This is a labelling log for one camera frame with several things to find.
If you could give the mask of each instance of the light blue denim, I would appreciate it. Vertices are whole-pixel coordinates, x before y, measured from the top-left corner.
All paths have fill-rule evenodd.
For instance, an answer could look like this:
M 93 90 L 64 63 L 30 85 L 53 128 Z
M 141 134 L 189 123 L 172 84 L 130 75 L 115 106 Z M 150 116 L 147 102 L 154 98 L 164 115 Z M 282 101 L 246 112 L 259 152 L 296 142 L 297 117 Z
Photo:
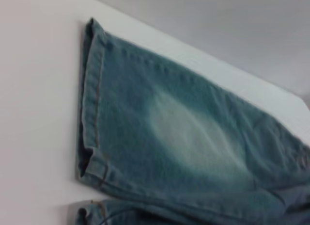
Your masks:
M 310 149 L 275 118 L 92 19 L 77 174 L 119 198 L 76 225 L 304 225 Z

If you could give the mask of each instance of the denim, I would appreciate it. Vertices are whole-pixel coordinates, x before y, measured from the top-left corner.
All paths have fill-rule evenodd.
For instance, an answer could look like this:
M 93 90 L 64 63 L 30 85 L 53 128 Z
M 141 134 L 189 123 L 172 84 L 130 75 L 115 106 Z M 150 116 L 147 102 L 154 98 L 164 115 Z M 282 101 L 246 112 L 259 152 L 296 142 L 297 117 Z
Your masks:
M 184 66 L 86 25 L 77 177 L 115 200 L 76 225 L 304 225 L 310 149 Z

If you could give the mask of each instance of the stitching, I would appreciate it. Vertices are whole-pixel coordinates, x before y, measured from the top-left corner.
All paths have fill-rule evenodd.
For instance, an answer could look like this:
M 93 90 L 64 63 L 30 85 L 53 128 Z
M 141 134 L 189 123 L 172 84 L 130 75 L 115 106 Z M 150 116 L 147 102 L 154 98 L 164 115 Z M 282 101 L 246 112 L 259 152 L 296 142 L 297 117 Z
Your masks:
M 101 65 L 100 65 L 100 74 L 99 74 L 99 79 L 98 79 L 98 84 L 97 84 L 97 89 L 96 89 L 96 109 L 95 109 L 95 123 L 94 123 L 94 128 L 95 128 L 95 133 L 96 133 L 96 147 L 99 149 L 99 135 L 98 135 L 98 108 L 99 108 L 99 96 L 100 96 L 100 81 L 101 81 L 101 75 L 102 75 L 102 66 L 103 66 L 103 54 L 101 53 Z
M 127 57 L 127 56 L 130 56 L 130 58 L 131 58 L 131 60 L 137 60 L 137 59 L 139 59 L 138 61 L 136 61 L 137 63 L 139 63 L 139 64 L 145 64 L 145 65 L 147 65 L 147 66 L 149 66 L 150 64 L 154 67 L 155 66 L 155 64 L 157 64 L 157 66 L 158 66 L 158 68 L 165 68 L 166 70 L 168 69 L 168 68 L 171 68 L 171 67 L 169 67 L 169 66 L 167 66 L 166 64 L 159 64 L 159 63 L 157 63 L 156 61 L 154 61 L 153 59 L 151 59 L 151 58 L 147 58 L 147 57 L 144 57 L 144 56 L 138 56 L 138 55 L 136 55 L 135 53 L 133 53 L 132 51 L 130 51 L 130 50 L 127 50 L 127 49 L 125 49 L 125 48 L 120 48 L 120 47 L 118 47 L 118 46 L 115 46 L 118 50 L 121 50 L 122 51 L 122 54 L 125 56 L 125 57 Z
M 144 198 L 147 198 L 147 199 L 155 200 L 154 205 L 156 205 L 157 203 L 165 203 L 165 202 L 167 202 L 166 200 L 163 200 L 163 199 L 160 199 L 160 198 L 154 198 L 154 197 L 151 197 L 151 196 L 145 196 L 145 195 L 138 194 L 136 192 L 132 192 L 130 190 L 122 189 L 122 188 L 117 187 L 117 186 L 115 186 L 115 185 L 113 185 L 111 183 L 108 183 L 106 181 L 104 182 L 104 184 L 107 185 L 107 186 L 110 186 L 112 188 L 112 190 L 116 189 L 116 190 L 122 191 L 123 193 L 125 193 L 127 195 L 130 194 L 130 195 L 137 196 L 137 197 L 144 197 Z M 126 196 L 124 198 L 126 200 L 129 199 L 131 201 L 141 202 L 139 199 L 128 198 Z M 204 211 L 204 212 L 207 212 L 207 213 L 210 213 L 210 214 L 215 214 L 215 215 L 218 215 L 218 216 L 224 217 L 224 218 L 231 218 L 231 219 L 235 219 L 235 220 L 243 221 L 243 222 L 244 221 L 251 222 L 251 221 L 248 221 L 248 220 L 246 220 L 244 218 L 236 217 L 235 215 L 229 215 L 229 214 L 225 214 L 225 213 L 220 213 L 219 211 L 213 211 L 211 208 L 199 208 L 199 207 L 196 207 L 196 206 L 193 206 L 193 205 L 188 205 L 188 204 L 179 203 L 179 202 L 175 202 L 175 201 L 172 201 L 172 203 L 179 204 L 179 205 L 181 205 L 183 207 L 188 207 L 190 209 L 196 209 L 196 210 Z
M 108 158 L 108 156 L 105 155 L 105 154 L 103 154 L 103 157 L 106 159 L 106 161 L 105 161 L 105 171 L 104 171 L 104 173 L 103 173 L 102 179 L 101 179 L 100 182 L 99 182 L 99 185 L 98 185 L 99 188 L 101 187 L 101 185 L 102 185 L 103 183 L 105 183 L 105 180 L 106 180 L 106 177 L 107 177 L 107 173 L 108 173 L 108 169 L 109 169 L 109 166 L 108 166 L 108 162 L 109 162 L 108 160 L 109 160 L 109 158 Z
M 91 201 L 92 204 L 97 204 L 99 207 L 100 207 L 100 210 L 101 210 L 101 214 L 103 216 L 103 222 L 101 222 L 101 224 L 107 224 L 107 214 L 106 214 L 106 209 L 105 209 L 105 206 L 102 202 L 95 202 L 95 201 Z

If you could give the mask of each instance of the seam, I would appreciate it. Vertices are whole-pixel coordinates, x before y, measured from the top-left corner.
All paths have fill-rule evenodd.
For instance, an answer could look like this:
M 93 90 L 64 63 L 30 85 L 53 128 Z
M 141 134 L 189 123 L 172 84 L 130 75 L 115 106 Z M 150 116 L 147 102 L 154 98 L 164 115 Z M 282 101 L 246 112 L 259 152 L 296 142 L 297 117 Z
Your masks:
M 109 169 L 109 166 L 108 166 L 108 160 L 109 160 L 109 158 L 105 155 L 105 154 L 103 154 L 104 155 L 104 157 L 105 157 L 105 159 L 106 159 L 106 161 L 105 161 L 105 171 L 104 171 L 104 173 L 103 173 L 103 176 L 102 176 L 102 178 L 101 178 L 101 180 L 100 180 L 100 182 L 99 182 L 99 184 L 98 184 L 98 187 L 100 188 L 101 187 L 101 185 L 105 182 L 105 180 L 106 180 L 106 177 L 107 177 L 107 173 L 108 173 L 108 169 Z
M 110 186 L 110 187 L 112 187 L 112 188 L 115 188 L 115 189 L 117 189 L 117 190 L 120 190 L 120 191 L 123 191 L 123 192 L 125 192 L 125 194 L 130 194 L 130 195 L 132 195 L 132 196 L 137 196 L 137 197 L 144 197 L 144 198 L 146 198 L 146 199 L 151 199 L 151 200 L 154 200 L 155 201 L 155 204 L 154 205 L 156 205 L 156 203 L 165 203 L 165 202 L 167 202 L 167 201 L 165 201 L 165 200 L 163 200 L 163 199 L 159 199 L 159 198 L 154 198 L 154 197 L 148 197 L 148 196 L 145 196 L 145 195 L 140 195 L 140 194 L 138 194 L 138 193 L 134 193 L 134 192 L 132 192 L 132 191 L 129 191 L 129 190 L 125 190 L 125 189 L 122 189 L 122 188 L 119 188 L 119 187 L 116 187 L 116 186 L 114 186 L 114 185 L 112 185 L 112 184 L 110 184 L 110 183 L 107 183 L 107 182 L 102 182 L 102 184 L 106 184 L 106 185 L 108 185 L 108 186 Z M 117 193 L 112 193 L 113 195 L 115 195 L 115 196 L 117 196 L 117 197 L 121 197 L 121 198 L 123 198 L 122 196 L 119 196 L 119 195 L 117 195 Z M 135 201 L 135 202 L 141 202 L 141 200 L 139 200 L 139 199 L 132 199 L 132 198 L 128 198 L 128 197 L 124 197 L 126 200 L 131 200 L 131 201 Z M 220 212 L 218 212 L 218 211 L 212 211 L 210 208 L 199 208 L 199 207 L 195 207 L 195 206 L 193 206 L 193 205 L 188 205 L 188 204 L 184 204 L 184 203 L 179 203 L 179 202 L 174 202 L 174 201 L 172 201 L 172 203 L 173 204 L 179 204 L 179 205 L 181 205 L 181 206 L 183 206 L 183 207 L 188 207 L 188 208 L 191 208 L 191 209 L 195 209 L 195 210 L 200 210 L 200 211 L 204 211 L 204 212 L 207 212 L 207 213 L 210 213 L 210 214 L 215 214 L 215 215 L 218 215 L 218 216 L 220 216 L 220 217 L 226 217 L 226 218 L 231 218 L 231 219 L 235 219 L 235 220 L 238 220 L 238 221 L 242 221 L 242 222 L 244 222 L 244 221 L 246 221 L 246 222 L 249 222 L 249 223 L 256 223 L 257 221 L 255 221 L 255 222 L 253 222 L 253 221 L 249 221 L 249 220 L 246 220 L 246 219 L 244 219 L 244 218 L 239 218 L 239 217 L 236 217 L 236 216 L 234 216 L 234 215 L 228 215 L 228 214 L 223 214 L 223 213 L 220 213 Z
M 97 204 L 100 207 L 101 214 L 103 216 L 103 222 L 104 222 L 105 225 L 107 225 L 107 214 L 106 214 L 106 210 L 105 210 L 104 204 L 102 202 L 94 202 L 94 201 L 91 201 L 91 203 L 92 204 Z
M 95 109 L 95 123 L 94 123 L 94 128 L 95 128 L 95 134 L 96 134 L 96 147 L 99 149 L 99 135 L 98 135 L 98 110 L 99 110 L 99 98 L 100 98 L 100 85 L 101 85 L 101 76 L 102 76 L 102 71 L 103 71 L 103 59 L 104 59 L 104 54 L 101 52 L 101 64 L 100 64 L 100 74 L 99 74 L 99 79 L 98 79 L 98 84 L 97 84 L 97 89 L 96 89 L 96 109 Z

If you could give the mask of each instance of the jeans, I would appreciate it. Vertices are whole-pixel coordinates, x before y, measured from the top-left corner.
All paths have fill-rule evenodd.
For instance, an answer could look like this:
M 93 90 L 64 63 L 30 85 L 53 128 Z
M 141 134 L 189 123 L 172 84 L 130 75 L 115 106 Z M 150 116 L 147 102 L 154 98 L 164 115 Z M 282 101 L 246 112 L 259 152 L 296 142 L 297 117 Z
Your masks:
M 118 199 L 76 225 L 303 225 L 310 149 L 275 118 L 164 57 L 85 28 L 77 176 Z

